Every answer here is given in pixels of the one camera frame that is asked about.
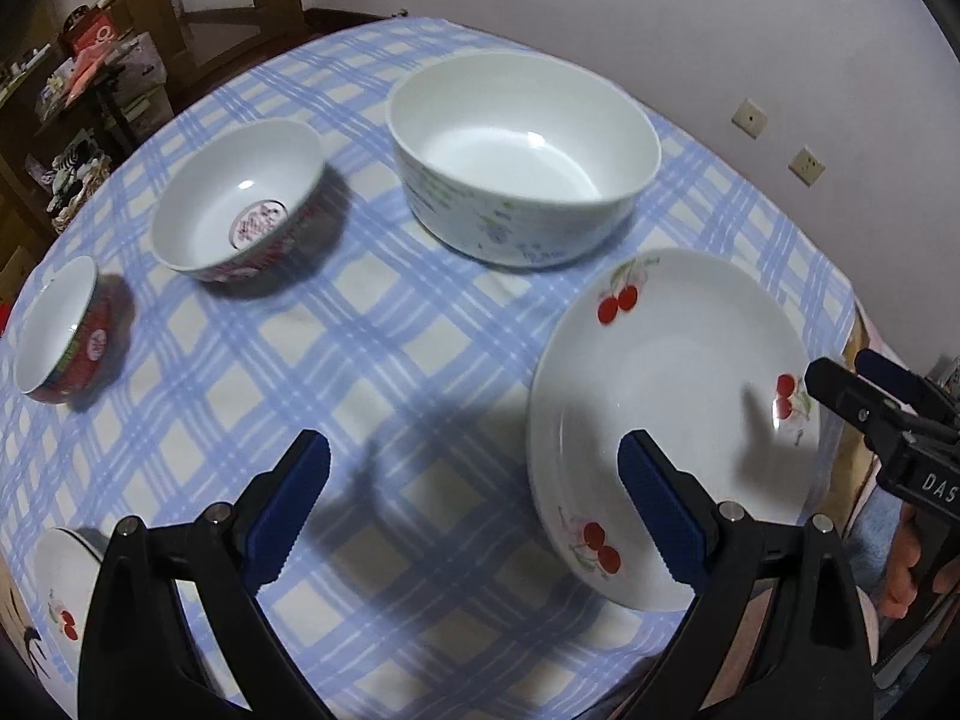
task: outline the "floor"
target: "floor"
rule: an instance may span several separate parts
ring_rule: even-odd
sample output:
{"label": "floor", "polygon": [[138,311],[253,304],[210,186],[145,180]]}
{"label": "floor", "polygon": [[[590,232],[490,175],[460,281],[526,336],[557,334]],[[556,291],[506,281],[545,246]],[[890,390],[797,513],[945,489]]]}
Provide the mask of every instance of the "floor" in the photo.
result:
{"label": "floor", "polygon": [[203,65],[215,56],[260,33],[260,27],[248,23],[181,22],[186,50],[196,65]]}
{"label": "floor", "polygon": [[[339,32],[341,29],[359,26],[362,23],[371,23],[378,20],[378,18],[363,13],[311,9],[304,12],[304,20],[307,25],[306,33],[272,38],[272,40],[260,44],[243,55],[236,57],[234,60],[227,62],[226,65],[217,68],[201,81],[189,86],[181,93],[172,95],[170,104],[174,109],[174,113],[176,114],[189,108],[193,103],[206,97],[206,95],[210,94],[214,89],[223,86],[227,81],[235,79],[239,74],[246,73],[246,71],[252,67],[266,62],[268,59],[273,59],[275,56],[289,52],[297,46],[302,46],[304,43],[309,43],[311,40],[316,40],[319,37]],[[190,26],[196,28],[197,26],[207,25],[191,23]]]}

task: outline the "large white bowl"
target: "large white bowl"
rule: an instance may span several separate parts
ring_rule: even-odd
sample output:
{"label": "large white bowl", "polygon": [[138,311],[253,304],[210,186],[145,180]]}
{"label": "large white bowl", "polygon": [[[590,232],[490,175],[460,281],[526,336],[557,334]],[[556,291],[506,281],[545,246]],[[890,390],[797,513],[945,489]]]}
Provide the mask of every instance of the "large white bowl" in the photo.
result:
{"label": "large white bowl", "polygon": [[421,223],[455,250],[515,268],[597,247],[661,162],[659,138],[630,95],[519,50],[414,71],[392,91],[387,125]]}
{"label": "large white bowl", "polygon": [[293,245],[323,173],[320,134],[294,119],[245,124],[195,153],[157,202],[157,259],[202,281],[257,274]]}

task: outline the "red patterned bowl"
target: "red patterned bowl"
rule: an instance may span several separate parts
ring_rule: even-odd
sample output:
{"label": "red patterned bowl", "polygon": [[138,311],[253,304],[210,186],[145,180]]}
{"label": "red patterned bowl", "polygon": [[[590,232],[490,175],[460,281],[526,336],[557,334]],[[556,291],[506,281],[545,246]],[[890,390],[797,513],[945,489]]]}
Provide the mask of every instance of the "red patterned bowl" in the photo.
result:
{"label": "red patterned bowl", "polygon": [[208,143],[170,179],[150,229],[157,259],[200,281],[247,278],[294,245],[323,172],[320,134],[261,119]]}
{"label": "red patterned bowl", "polygon": [[34,299],[17,335],[13,380],[40,403],[64,403],[90,383],[107,349],[110,304],[97,264],[77,257]]}

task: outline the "bowl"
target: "bowl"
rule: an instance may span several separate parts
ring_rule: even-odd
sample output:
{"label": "bowl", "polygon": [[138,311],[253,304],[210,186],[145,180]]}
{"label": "bowl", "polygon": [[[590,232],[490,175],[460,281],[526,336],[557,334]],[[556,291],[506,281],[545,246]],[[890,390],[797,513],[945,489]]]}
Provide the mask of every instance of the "bowl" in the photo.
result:
{"label": "bowl", "polygon": [[13,381],[40,403],[64,403],[93,379],[107,349],[110,304],[97,264],[77,257],[34,299],[17,335]]}
{"label": "bowl", "polygon": [[261,119],[216,138],[157,202],[157,259],[200,281],[258,274],[294,245],[323,165],[320,134],[294,119]]}
{"label": "bowl", "polygon": [[630,95],[520,50],[413,71],[390,94],[387,125],[416,218],[455,250],[514,268],[558,265],[600,245],[661,162]]}

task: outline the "bowl rim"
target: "bowl rim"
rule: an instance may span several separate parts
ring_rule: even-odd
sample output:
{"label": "bowl rim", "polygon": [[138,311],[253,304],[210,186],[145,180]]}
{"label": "bowl rim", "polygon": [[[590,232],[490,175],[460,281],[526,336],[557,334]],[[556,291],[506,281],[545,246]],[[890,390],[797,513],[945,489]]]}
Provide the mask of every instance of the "bowl rim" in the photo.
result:
{"label": "bowl rim", "polygon": [[434,60],[428,60],[421,66],[417,67],[414,70],[409,71],[409,73],[402,76],[402,78],[397,81],[394,85],[394,88],[390,90],[390,94],[387,95],[387,129],[390,130],[390,137],[394,140],[394,143],[402,148],[407,154],[413,157],[416,162],[419,162],[421,165],[429,167],[430,170],[433,170],[437,175],[440,175],[444,179],[453,182],[454,184],[460,184],[462,186],[469,187],[477,191],[486,191],[490,193],[491,190],[484,189],[483,187],[476,186],[475,184],[470,183],[469,181],[464,181],[462,178],[458,178],[454,175],[450,175],[446,170],[442,170],[440,167],[430,164],[425,159],[422,159],[413,148],[407,145],[407,143],[397,134],[397,129],[394,127],[394,100],[400,91],[413,80],[416,76],[419,76],[425,71],[432,70],[439,65],[445,65],[449,62],[455,62],[461,59],[469,59],[470,57],[476,56],[489,56],[489,55],[509,55],[509,56],[522,56],[527,59],[534,59],[541,62],[549,62],[552,64],[559,64],[577,71],[578,73],[585,74],[590,76],[593,80],[599,81],[604,86],[607,86],[608,89],[613,90],[621,98],[627,101],[637,113],[640,113],[642,119],[646,122],[647,127],[650,127],[650,132],[654,136],[654,142],[656,143],[656,162],[654,163],[653,170],[651,170],[650,175],[643,181],[637,189],[630,191],[627,194],[618,194],[617,196],[602,196],[597,197],[597,199],[589,200],[553,200],[548,197],[534,197],[528,196],[528,194],[517,194],[517,193],[506,193],[505,191],[497,191],[493,194],[502,194],[503,196],[509,196],[510,200],[529,203],[534,206],[550,207],[555,208],[557,206],[563,206],[563,208],[569,209],[589,209],[604,207],[607,205],[616,205],[619,202],[622,202],[627,197],[634,197],[639,194],[641,191],[646,189],[651,182],[656,178],[656,174],[659,173],[661,168],[662,161],[664,160],[664,147],[661,143],[661,138],[659,138],[658,132],[656,132],[656,127],[654,127],[653,122],[650,121],[650,117],[647,116],[646,108],[643,103],[641,103],[637,98],[631,95],[626,89],[624,89],[619,84],[614,83],[611,79],[605,79],[601,74],[594,73],[592,70],[588,70],[582,65],[578,65],[576,62],[569,62],[566,59],[560,59],[558,56],[549,55],[549,53],[539,52],[536,49],[527,49],[526,47],[518,47],[517,49],[475,49],[469,50],[468,52],[455,53],[454,55],[447,55],[438,57]]}
{"label": "bowl rim", "polygon": [[[40,381],[37,382],[35,386],[32,386],[30,389],[23,389],[23,387],[20,384],[19,363],[21,359],[21,352],[23,351],[23,343],[24,343],[23,338],[30,338],[32,336],[30,331],[32,330],[32,327],[34,326],[34,324],[37,322],[37,311],[35,309],[37,309],[37,305],[40,304],[40,301],[43,299],[45,295],[48,295],[48,296],[51,295],[52,292],[50,292],[50,288],[52,285],[54,285],[58,276],[60,276],[67,268],[70,268],[70,266],[76,266],[77,263],[84,262],[84,261],[89,262],[90,264],[90,268],[92,269],[91,271],[92,278],[89,279],[88,291],[86,292],[86,298],[85,298],[85,301],[83,302],[83,311],[80,312],[80,315],[77,317],[77,324],[74,327],[73,332],[70,333],[69,336],[67,336],[66,343],[64,343],[64,348],[61,348],[59,353],[56,354],[56,357],[54,357],[53,362],[51,362],[50,367],[48,367],[48,370],[43,375],[43,378],[41,378]],[[51,278],[50,281],[43,286],[43,289],[37,293],[37,296],[33,300],[31,300],[30,306],[27,309],[28,311],[27,320],[26,322],[23,323],[23,327],[21,328],[20,333],[17,335],[16,357],[13,360],[13,384],[16,385],[16,389],[20,391],[20,394],[29,395],[31,392],[36,392],[38,389],[41,389],[42,386],[46,384],[47,379],[50,378],[50,374],[53,372],[54,368],[56,367],[56,364],[64,358],[64,354],[66,353],[66,350],[70,348],[70,344],[73,343],[74,338],[80,332],[80,327],[83,327],[83,320],[86,318],[86,313],[90,310],[90,302],[91,300],[93,300],[93,293],[94,293],[94,290],[96,290],[97,288],[97,281],[99,281],[99,279],[100,279],[100,269],[97,266],[96,260],[94,260],[93,257],[89,256],[88,254],[81,254],[79,257],[74,257],[72,260],[66,263],[62,268],[60,268],[53,275],[53,278]]]}
{"label": "bowl rim", "polygon": [[194,151],[192,154],[190,154],[190,156],[188,156],[184,160],[184,163],[176,169],[176,172],[174,172],[174,175],[170,176],[170,180],[167,181],[166,186],[164,186],[163,189],[160,191],[160,196],[157,198],[157,203],[155,204],[154,211],[152,212],[152,216],[150,217],[150,250],[152,252],[152,255],[154,255],[155,258],[157,258],[157,260],[160,261],[160,264],[171,269],[171,271],[176,271],[178,274],[199,274],[202,271],[209,271],[210,269],[220,268],[221,266],[227,265],[229,263],[238,262],[241,258],[246,258],[248,255],[253,254],[253,252],[255,252],[256,250],[260,250],[261,248],[267,247],[268,245],[272,244],[282,235],[282,233],[287,229],[287,227],[293,223],[296,212],[299,211],[299,209],[301,209],[301,207],[304,205],[304,202],[310,196],[312,190],[308,191],[303,196],[298,197],[296,199],[296,202],[293,202],[290,204],[290,209],[289,209],[287,218],[285,218],[285,220],[283,220],[280,224],[274,227],[274,229],[272,229],[265,236],[257,239],[242,251],[234,252],[234,254],[231,254],[227,257],[221,257],[220,259],[212,260],[211,262],[205,263],[202,265],[176,265],[175,263],[168,261],[166,258],[161,257],[157,253],[157,245],[155,244],[155,241],[154,241],[154,230],[155,230],[155,222],[157,221],[157,214],[160,213],[160,207],[163,205],[163,199],[165,198],[165,196],[167,196],[167,191],[170,189],[173,183],[178,179],[181,173],[184,172],[184,169],[190,163],[192,163],[195,159],[197,159],[201,154],[207,151],[208,148],[211,148],[213,146],[213,143],[217,143],[224,138],[229,138],[234,133],[242,132],[245,129],[253,129],[253,127],[258,127],[258,125],[265,124],[266,122],[288,122],[288,124],[296,124],[297,127],[300,127],[301,129],[309,130],[313,134],[313,137],[317,144],[317,152],[318,152],[318,155],[320,156],[320,162],[318,163],[317,170],[315,170],[314,172],[313,182],[312,182],[313,188],[316,189],[316,186],[320,181],[320,176],[323,175],[323,171],[326,169],[326,156],[325,156],[325,149],[323,148],[323,136],[320,135],[320,133],[316,129],[311,127],[310,124],[308,124],[307,122],[301,122],[300,119],[292,119],[292,118],[283,117],[283,116],[274,116],[274,117],[267,117],[264,119],[255,119],[253,122],[243,122],[243,124],[240,124],[238,127],[232,127],[226,132],[218,132],[215,136],[213,136],[213,138],[211,138],[209,141],[204,143],[203,146],[198,148],[196,151]]}

